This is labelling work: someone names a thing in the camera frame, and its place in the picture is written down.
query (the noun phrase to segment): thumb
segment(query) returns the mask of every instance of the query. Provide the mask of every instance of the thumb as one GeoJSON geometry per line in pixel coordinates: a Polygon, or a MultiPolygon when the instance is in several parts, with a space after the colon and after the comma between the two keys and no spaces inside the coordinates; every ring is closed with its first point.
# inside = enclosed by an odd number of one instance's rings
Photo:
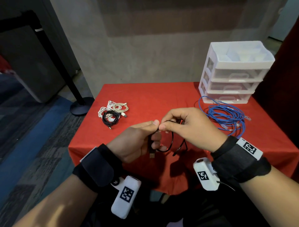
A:
{"type": "Polygon", "coordinates": [[[171,121],[165,121],[164,123],[160,124],[159,130],[168,130],[180,135],[180,132],[183,127],[184,125],[174,123],[171,121]]]}
{"type": "Polygon", "coordinates": [[[142,129],[142,131],[144,131],[144,135],[148,136],[148,135],[156,132],[158,127],[159,127],[159,121],[154,120],[151,124],[144,126],[141,129],[142,129]]]}

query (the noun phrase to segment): qr code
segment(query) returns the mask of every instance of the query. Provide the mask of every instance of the qr code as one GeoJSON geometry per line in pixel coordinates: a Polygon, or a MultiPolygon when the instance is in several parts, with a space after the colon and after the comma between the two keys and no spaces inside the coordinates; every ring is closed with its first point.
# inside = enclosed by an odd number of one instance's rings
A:
{"type": "Polygon", "coordinates": [[[130,202],[133,196],[134,191],[128,187],[124,187],[123,192],[120,195],[120,198],[126,202],[130,202]]]}
{"type": "Polygon", "coordinates": [[[208,178],[208,176],[207,176],[207,174],[206,174],[205,171],[201,171],[201,172],[197,172],[197,173],[198,173],[198,176],[200,177],[200,179],[202,181],[209,180],[209,178],[208,178]]]}
{"type": "Polygon", "coordinates": [[[256,148],[254,146],[252,146],[250,143],[246,142],[243,147],[249,151],[250,153],[254,154],[256,152],[256,148]]]}

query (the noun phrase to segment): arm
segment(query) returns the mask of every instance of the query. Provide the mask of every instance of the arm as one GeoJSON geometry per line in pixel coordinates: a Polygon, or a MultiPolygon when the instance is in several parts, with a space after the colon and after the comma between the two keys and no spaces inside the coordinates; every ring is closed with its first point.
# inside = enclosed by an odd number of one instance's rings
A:
{"type": "MultiPolygon", "coordinates": [[[[173,131],[193,145],[215,152],[227,136],[197,108],[180,108],[168,112],[160,130],[173,131]],[[184,125],[168,120],[183,119],[184,125]]],[[[268,223],[273,227],[298,226],[299,184],[272,167],[270,173],[256,176],[240,186],[268,223]]]]}
{"type": "MultiPolygon", "coordinates": [[[[161,134],[156,132],[158,125],[158,120],[133,125],[107,144],[107,147],[122,162],[130,163],[147,152],[148,135],[154,133],[151,136],[154,141],[152,148],[166,150],[166,147],[160,146],[161,134]]],[[[71,175],[13,227],[80,226],[96,197],[96,192],[77,176],[71,175]]]]}

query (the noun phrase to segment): carpeted floor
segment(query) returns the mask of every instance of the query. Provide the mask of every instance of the carpeted floor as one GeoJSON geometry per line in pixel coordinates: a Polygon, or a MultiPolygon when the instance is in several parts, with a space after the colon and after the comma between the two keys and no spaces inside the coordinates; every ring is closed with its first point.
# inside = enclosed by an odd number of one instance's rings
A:
{"type": "Polygon", "coordinates": [[[72,172],[68,144],[84,117],[55,97],[36,102],[14,77],[0,75],[0,226],[11,227],[72,172]]]}

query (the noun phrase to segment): white storage drawers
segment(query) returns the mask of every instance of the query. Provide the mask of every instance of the white storage drawers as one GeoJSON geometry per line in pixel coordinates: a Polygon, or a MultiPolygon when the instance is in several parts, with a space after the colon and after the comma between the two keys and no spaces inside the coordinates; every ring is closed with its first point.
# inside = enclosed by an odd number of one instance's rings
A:
{"type": "Polygon", "coordinates": [[[226,103],[247,103],[274,61],[260,41],[211,43],[199,91],[226,103]]]}

